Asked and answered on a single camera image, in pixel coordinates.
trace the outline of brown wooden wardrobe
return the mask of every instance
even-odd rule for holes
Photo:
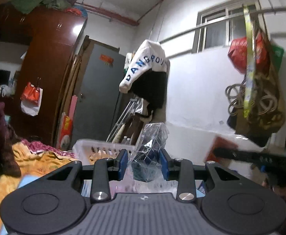
[[[11,5],[0,5],[0,41],[29,45],[15,95],[1,99],[19,136],[38,136],[52,145],[68,68],[85,24],[84,17],[45,6],[24,15]],[[42,103],[38,115],[32,117],[21,111],[20,96],[27,82],[35,84],[38,77]]]

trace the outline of blue gripper pad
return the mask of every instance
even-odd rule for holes
[[[159,163],[161,164],[161,173],[163,174],[164,179],[168,181],[168,176],[169,176],[168,162],[162,150],[159,150]]]
[[[120,161],[120,167],[119,167],[119,180],[122,180],[125,174],[125,170],[127,169],[127,164],[128,164],[128,151],[125,151],[123,157],[121,158]]]

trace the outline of window pane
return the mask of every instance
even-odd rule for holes
[[[226,15],[225,10],[217,11],[213,14],[206,16],[203,20],[207,20],[207,22],[224,17]],[[218,46],[224,46],[226,42],[226,22],[218,22],[213,25],[209,25],[206,27],[206,39],[205,39],[205,47],[204,48],[212,48]]]
[[[224,46],[226,42],[226,22],[207,26],[205,48]]]
[[[256,10],[255,5],[251,5],[248,7],[249,7],[249,10]],[[243,8],[229,11],[229,15],[239,13],[239,12],[243,12]],[[251,20],[258,22],[258,16],[257,15],[251,16]],[[246,36],[244,17],[233,18],[229,21],[229,36],[230,36],[229,41]]]

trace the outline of yellow bedsheet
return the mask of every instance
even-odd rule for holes
[[[45,152],[40,155],[32,154],[27,146],[21,142],[12,146],[15,160],[20,166],[22,176],[30,174],[36,176],[43,176],[49,172],[69,163],[73,159],[56,155],[53,152]],[[0,203],[3,198],[14,191],[21,178],[13,178],[2,175],[0,177]]]

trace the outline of metal screw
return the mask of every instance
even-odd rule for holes
[[[93,198],[97,199],[99,201],[104,200],[108,197],[108,194],[106,194],[105,192],[95,192],[93,193]]]
[[[181,193],[179,194],[179,198],[183,201],[190,201],[194,199],[194,194],[192,193]]]

